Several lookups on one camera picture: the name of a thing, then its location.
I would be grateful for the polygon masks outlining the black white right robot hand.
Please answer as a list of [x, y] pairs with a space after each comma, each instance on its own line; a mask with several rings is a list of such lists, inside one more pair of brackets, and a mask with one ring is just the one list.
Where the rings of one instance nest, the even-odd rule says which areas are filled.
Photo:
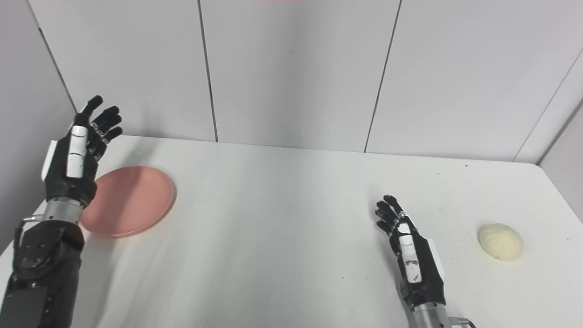
[[445, 306], [444, 281], [428, 239], [419, 233], [393, 195], [384, 195], [376, 205], [376, 224], [388, 236], [396, 256], [400, 293], [407, 307], [412, 311], [424, 304]]

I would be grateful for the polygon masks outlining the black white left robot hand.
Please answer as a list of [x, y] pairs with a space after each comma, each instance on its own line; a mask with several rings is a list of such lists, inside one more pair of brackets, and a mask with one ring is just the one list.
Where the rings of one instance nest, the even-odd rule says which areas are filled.
[[47, 201], [67, 198], [87, 207], [94, 200], [98, 164], [109, 143], [123, 133], [118, 106], [91, 118], [102, 104], [99, 95], [88, 100], [65, 136], [51, 141], [41, 173]]

